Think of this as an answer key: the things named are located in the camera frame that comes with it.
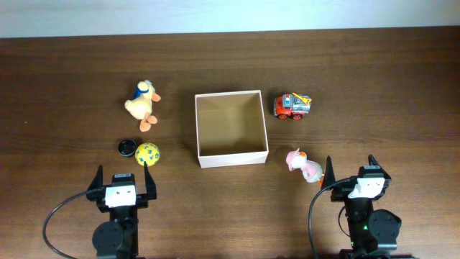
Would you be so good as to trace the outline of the red grey toy truck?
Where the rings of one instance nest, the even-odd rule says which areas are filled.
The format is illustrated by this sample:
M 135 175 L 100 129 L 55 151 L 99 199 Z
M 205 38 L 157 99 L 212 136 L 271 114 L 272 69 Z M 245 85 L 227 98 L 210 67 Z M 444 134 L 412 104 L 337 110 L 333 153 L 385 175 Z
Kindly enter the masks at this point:
M 278 119 L 291 118 L 300 121 L 311 108 L 312 98 L 295 92 L 283 94 L 274 100 L 273 114 Z

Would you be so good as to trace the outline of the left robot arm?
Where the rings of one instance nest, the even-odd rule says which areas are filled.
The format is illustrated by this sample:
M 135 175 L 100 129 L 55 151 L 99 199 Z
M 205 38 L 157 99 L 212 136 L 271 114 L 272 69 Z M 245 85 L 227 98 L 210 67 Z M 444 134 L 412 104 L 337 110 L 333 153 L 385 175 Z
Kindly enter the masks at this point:
M 133 174 L 116 174 L 109 185 L 103 184 L 100 166 L 87 189 L 86 198 L 94 201 L 109 221 L 100 224 L 93 233 L 92 243 L 97 258 L 136 258 L 139 254 L 137 212 L 157 198 L 157 189 L 146 163 L 143 163 L 146 192 L 138 194 Z

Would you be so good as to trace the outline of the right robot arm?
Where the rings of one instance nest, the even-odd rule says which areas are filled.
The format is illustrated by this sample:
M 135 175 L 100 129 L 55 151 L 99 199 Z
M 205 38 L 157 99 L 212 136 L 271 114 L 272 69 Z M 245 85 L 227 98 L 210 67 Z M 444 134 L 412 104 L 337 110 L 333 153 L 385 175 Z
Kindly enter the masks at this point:
M 385 195 L 390 175 L 372 155 L 368 165 L 355 176 L 337 181 L 331 158 L 326 159 L 326 172 L 321 189 L 331 192 L 332 202 L 343 202 L 351 247 L 339 252 L 340 258 L 389 258 L 397 249 L 402 220 L 386 209 L 375 210 L 373 202 Z

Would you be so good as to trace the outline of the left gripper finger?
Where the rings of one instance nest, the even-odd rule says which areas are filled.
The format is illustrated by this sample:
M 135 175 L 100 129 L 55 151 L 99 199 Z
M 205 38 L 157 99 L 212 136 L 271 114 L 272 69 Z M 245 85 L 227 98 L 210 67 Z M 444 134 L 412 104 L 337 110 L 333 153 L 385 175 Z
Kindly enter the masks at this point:
M 146 162 L 144 162 L 144 181 L 145 181 L 145 187 L 146 187 L 146 195 L 156 195 L 157 194 L 157 188 L 156 188 L 156 183 L 153 180 L 149 170 L 148 170 L 148 165 Z
M 103 180 L 104 168 L 102 165 L 99 165 L 96 174 L 88 187 L 88 191 L 101 191 L 103 188 Z

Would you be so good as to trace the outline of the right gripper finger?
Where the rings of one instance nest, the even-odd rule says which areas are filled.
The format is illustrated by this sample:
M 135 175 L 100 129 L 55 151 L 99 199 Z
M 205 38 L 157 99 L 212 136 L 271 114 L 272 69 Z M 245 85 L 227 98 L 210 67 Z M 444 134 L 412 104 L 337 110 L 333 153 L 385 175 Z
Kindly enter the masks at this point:
M 368 155 L 368 163 L 369 165 L 372 165 L 372 166 L 379 166 L 379 163 L 377 162 L 377 160 L 374 158 L 374 156 L 372 154 L 369 154 Z
M 329 190 L 331 189 L 331 184 L 335 183 L 335 175 L 334 175 L 334 169 L 332 165 L 332 160 L 331 157 L 328 156 L 326 159 L 326 171 L 323 176 L 322 184 L 321 184 L 321 189 Z

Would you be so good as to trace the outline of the yellow plush duck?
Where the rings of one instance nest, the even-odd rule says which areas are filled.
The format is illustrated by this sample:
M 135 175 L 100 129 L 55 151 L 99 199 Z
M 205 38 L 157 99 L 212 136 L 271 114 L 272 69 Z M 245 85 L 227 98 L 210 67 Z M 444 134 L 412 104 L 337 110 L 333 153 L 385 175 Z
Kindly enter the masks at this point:
M 153 124 L 157 124 L 158 119 L 152 114 L 152 103 L 160 100 L 161 96 L 156 93 L 152 82 L 144 80 L 137 84 L 134 98 L 125 101 L 125 109 L 140 121 L 139 130 L 141 132 L 147 132 Z

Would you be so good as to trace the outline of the pink hat rubber duck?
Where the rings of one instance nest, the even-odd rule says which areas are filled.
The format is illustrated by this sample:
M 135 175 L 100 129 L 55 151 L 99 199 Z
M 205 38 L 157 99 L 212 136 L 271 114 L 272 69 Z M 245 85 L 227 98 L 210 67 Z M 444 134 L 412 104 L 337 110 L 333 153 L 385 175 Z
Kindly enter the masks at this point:
M 305 152 L 297 150 L 290 151 L 285 159 L 288 170 L 301 170 L 303 178 L 308 183 L 320 182 L 323 176 L 323 169 L 317 162 L 308 159 Z

